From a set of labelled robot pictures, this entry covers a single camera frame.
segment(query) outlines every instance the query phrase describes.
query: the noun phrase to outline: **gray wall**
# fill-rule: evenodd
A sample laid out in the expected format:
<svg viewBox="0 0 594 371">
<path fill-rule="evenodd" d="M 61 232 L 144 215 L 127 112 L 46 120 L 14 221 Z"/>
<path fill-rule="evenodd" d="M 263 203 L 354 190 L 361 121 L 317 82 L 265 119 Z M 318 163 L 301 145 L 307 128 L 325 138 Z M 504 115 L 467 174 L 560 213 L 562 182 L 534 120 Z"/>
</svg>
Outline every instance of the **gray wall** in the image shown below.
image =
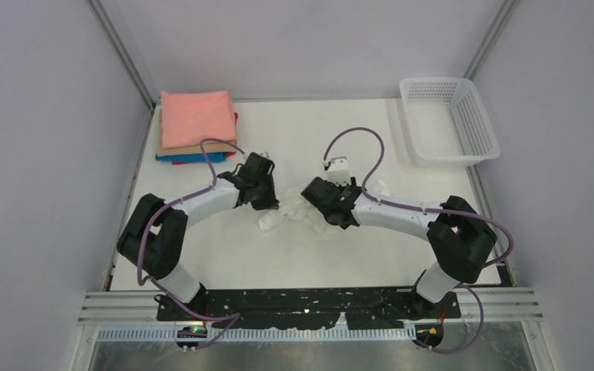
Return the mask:
<svg viewBox="0 0 594 371">
<path fill-rule="evenodd" d="M 145 115 L 83 1 L 0 1 L 0 370 L 68 360 Z"/>
<path fill-rule="evenodd" d="M 462 76 L 501 0 L 104 0 L 161 89 L 237 99 L 398 97 L 409 76 Z"/>
<path fill-rule="evenodd" d="M 565 366 L 594 369 L 594 1 L 522 2 L 476 84 L 502 148 L 481 173 L 517 276 Z"/>
</svg>

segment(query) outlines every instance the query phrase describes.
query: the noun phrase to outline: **stack of folded clothes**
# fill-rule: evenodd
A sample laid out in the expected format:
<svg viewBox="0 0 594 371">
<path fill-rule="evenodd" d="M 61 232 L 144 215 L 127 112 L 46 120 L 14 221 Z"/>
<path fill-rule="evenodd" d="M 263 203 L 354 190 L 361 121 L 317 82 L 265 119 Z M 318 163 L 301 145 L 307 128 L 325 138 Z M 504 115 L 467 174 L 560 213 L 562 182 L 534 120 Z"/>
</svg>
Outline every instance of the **stack of folded clothes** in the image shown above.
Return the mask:
<svg viewBox="0 0 594 371">
<path fill-rule="evenodd" d="M 155 159 L 173 165 L 203 162 L 199 143 L 205 138 L 236 142 L 233 104 L 226 91 L 204 94 L 169 94 L 160 97 L 160 133 Z M 212 162 L 232 155 L 232 147 L 218 142 L 204 145 Z"/>
</svg>

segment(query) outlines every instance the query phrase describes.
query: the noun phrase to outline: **white plastic basket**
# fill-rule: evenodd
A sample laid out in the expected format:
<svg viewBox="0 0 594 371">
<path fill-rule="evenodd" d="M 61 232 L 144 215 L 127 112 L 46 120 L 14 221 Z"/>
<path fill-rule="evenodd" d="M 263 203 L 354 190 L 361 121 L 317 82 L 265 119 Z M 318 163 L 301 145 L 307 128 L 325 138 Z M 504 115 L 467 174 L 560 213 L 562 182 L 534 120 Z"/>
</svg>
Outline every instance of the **white plastic basket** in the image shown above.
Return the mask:
<svg viewBox="0 0 594 371">
<path fill-rule="evenodd" d="M 472 166 L 500 155 L 475 84 L 455 77 L 400 82 L 404 137 L 418 166 Z"/>
</svg>

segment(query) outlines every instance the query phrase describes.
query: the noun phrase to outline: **white tabletop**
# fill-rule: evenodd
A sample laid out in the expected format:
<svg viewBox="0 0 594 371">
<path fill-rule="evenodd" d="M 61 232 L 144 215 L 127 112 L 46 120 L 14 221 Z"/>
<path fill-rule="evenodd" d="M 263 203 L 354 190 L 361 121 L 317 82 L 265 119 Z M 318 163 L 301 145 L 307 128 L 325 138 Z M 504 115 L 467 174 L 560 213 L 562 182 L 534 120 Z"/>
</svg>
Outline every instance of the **white tabletop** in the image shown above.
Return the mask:
<svg viewBox="0 0 594 371">
<path fill-rule="evenodd" d="M 315 176 L 325 176 L 322 156 L 342 130 L 366 126 L 386 144 L 375 176 L 391 196 L 414 201 L 444 201 L 461 196 L 476 206 L 464 168 L 419 168 L 409 158 L 401 131 L 400 101 L 300 100 L 234 103 L 240 117 L 238 144 L 245 151 L 266 151 L 275 162 L 277 197 L 299 194 Z M 146 193 L 162 198 L 184 195 L 210 182 L 205 164 L 172 166 L 154 158 L 159 133 L 156 111 L 138 174 L 131 211 Z M 368 133 L 341 138 L 330 156 L 345 155 L 353 175 L 362 179 L 376 162 L 379 145 Z M 232 171 L 241 155 L 216 164 Z M 265 211 L 242 206 L 218 213 L 186 232 L 181 255 L 193 276 L 207 288 L 326 288 L 410 285 L 435 261 L 429 244 L 377 227 L 350 227 L 319 235 L 311 226 L 285 220 L 268 232 L 258 228 Z M 495 266 L 484 269 L 478 284 L 499 284 Z M 152 290 L 138 286 L 135 266 L 118 257 L 111 290 Z"/>
</svg>

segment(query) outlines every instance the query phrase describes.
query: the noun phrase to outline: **crumpled white cloth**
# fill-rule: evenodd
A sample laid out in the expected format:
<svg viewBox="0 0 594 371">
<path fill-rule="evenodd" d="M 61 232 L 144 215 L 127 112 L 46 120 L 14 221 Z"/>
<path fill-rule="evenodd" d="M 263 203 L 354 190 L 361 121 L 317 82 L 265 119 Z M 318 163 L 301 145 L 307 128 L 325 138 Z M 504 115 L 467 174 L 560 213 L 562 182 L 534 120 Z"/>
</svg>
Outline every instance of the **crumpled white cloth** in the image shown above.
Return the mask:
<svg viewBox="0 0 594 371">
<path fill-rule="evenodd" d="M 391 195 L 388 184 L 381 179 L 370 179 L 367 188 L 382 196 Z M 328 224 L 324 220 L 322 213 L 295 190 L 289 190 L 284 194 L 277 210 L 270 210 L 258 219 L 258 228 L 263 232 L 273 230 L 280 226 L 286 218 L 293 222 L 303 222 L 310 225 L 320 236 L 329 236 L 341 231 L 340 227 Z"/>
</svg>

